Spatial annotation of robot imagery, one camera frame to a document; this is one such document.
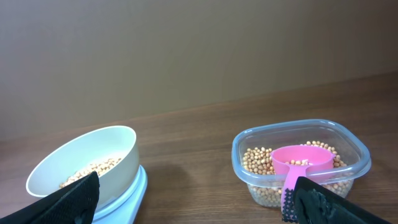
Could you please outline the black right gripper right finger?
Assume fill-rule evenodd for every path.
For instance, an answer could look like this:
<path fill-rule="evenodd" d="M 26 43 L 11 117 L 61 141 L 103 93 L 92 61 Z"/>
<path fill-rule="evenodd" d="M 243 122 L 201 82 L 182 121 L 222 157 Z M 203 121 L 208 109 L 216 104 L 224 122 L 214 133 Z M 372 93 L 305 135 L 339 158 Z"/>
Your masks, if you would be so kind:
<path fill-rule="evenodd" d="M 391 224 L 306 177 L 297 179 L 293 202 L 299 224 Z"/>

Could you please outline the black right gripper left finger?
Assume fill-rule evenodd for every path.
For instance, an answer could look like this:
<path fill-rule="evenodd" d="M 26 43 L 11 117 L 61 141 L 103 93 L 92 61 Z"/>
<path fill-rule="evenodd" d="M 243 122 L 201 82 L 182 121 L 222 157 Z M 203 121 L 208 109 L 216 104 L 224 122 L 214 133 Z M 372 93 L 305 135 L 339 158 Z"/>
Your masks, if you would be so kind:
<path fill-rule="evenodd" d="M 100 196 L 96 172 L 16 211 L 1 224 L 91 224 Z"/>

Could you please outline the pink plastic measuring scoop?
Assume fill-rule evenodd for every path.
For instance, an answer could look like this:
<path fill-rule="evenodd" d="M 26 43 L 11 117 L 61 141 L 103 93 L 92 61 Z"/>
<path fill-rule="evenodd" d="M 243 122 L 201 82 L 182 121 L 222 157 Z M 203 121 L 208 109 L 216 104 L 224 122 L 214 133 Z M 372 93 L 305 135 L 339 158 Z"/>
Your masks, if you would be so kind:
<path fill-rule="evenodd" d="M 332 169 L 335 155 L 316 146 L 293 145 L 276 149 L 271 158 L 275 173 L 286 175 L 280 201 L 282 220 L 297 223 L 293 200 L 297 179 L 306 177 L 308 171 Z"/>

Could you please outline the soybeans in pink scoop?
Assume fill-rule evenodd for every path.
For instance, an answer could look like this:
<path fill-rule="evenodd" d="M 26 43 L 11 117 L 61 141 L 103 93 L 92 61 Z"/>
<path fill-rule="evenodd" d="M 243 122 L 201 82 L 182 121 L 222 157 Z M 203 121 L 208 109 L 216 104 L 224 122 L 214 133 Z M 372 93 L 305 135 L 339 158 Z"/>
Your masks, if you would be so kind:
<path fill-rule="evenodd" d="M 285 162 L 288 165 L 293 165 L 293 166 L 308 166 L 310 163 L 308 162 L 308 159 L 304 159 L 304 160 L 290 160 Z"/>

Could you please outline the soybeans in white bowl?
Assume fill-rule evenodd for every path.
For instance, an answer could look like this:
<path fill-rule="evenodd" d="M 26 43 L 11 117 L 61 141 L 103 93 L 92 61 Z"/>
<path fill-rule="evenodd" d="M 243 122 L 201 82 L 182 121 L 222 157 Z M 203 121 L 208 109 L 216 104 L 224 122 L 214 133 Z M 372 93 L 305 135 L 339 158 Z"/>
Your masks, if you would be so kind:
<path fill-rule="evenodd" d="M 87 175 L 91 174 L 92 172 L 97 173 L 98 177 L 103 176 L 105 173 L 107 173 L 109 170 L 114 168 L 116 165 L 118 165 L 121 162 L 122 158 L 121 157 L 112 157 L 106 160 L 103 160 L 101 162 L 96 162 L 96 163 L 91 163 L 87 165 L 86 167 L 76 171 L 73 175 L 69 176 L 66 181 L 62 182 L 59 184 L 59 188 L 62 189 L 84 177 Z"/>

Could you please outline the white digital kitchen scale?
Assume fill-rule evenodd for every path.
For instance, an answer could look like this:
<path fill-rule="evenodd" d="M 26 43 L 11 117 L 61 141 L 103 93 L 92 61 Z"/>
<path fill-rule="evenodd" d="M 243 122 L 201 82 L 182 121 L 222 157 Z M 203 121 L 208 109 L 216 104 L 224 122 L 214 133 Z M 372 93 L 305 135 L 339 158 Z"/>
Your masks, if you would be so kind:
<path fill-rule="evenodd" d="M 132 224 L 147 188 L 147 173 L 140 165 L 133 183 L 116 200 L 99 209 L 92 224 Z"/>

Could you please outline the white bowl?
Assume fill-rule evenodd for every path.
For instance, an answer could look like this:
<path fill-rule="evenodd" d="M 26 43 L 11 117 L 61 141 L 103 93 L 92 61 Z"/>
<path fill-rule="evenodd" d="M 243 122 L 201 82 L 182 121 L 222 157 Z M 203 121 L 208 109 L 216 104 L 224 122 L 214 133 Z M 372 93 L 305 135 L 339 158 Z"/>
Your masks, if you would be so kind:
<path fill-rule="evenodd" d="M 119 162 L 99 178 L 97 210 L 121 196 L 134 182 L 139 170 L 136 132 L 128 126 L 108 126 L 83 134 L 45 157 L 30 173 L 27 192 L 44 198 L 77 171 L 106 159 Z"/>

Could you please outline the pile of soybeans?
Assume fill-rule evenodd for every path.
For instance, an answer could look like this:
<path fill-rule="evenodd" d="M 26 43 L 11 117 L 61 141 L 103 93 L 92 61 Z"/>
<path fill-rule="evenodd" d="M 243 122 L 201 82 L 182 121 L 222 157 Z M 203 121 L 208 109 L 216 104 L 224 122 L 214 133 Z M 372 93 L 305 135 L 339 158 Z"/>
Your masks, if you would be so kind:
<path fill-rule="evenodd" d="M 305 145 L 320 147 L 334 154 L 334 168 L 346 166 L 346 163 L 341 160 L 341 157 L 336 149 L 332 146 L 329 146 L 327 143 L 320 141 L 307 141 Z M 272 148 L 247 148 L 246 152 L 243 154 L 241 165 L 246 171 L 253 174 L 275 175 L 271 152 Z M 351 190 L 353 182 L 354 180 L 345 180 L 341 182 L 324 184 L 323 187 L 345 198 L 348 192 Z M 248 190 L 252 195 L 254 201 L 259 205 L 262 205 L 263 207 L 280 207 L 282 188 L 256 187 L 254 185 L 248 184 Z"/>

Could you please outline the clear plastic container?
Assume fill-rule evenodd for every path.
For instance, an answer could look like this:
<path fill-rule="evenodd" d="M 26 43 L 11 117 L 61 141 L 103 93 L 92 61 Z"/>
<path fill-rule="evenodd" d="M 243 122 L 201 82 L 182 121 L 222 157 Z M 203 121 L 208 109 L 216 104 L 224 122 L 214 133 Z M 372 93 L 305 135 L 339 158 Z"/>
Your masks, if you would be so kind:
<path fill-rule="evenodd" d="M 324 120 L 305 119 L 269 124 L 247 129 L 233 140 L 231 161 L 238 178 L 256 187 L 283 188 L 284 175 L 259 175 L 248 172 L 241 165 L 247 148 L 276 149 L 290 145 L 304 145 L 307 141 L 320 141 L 336 149 L 346 166 L 323 171 L 308 172 L 308 178 L 320 185 L 355 180 L 371 168 L 368 148 L 344 126 Z"/>

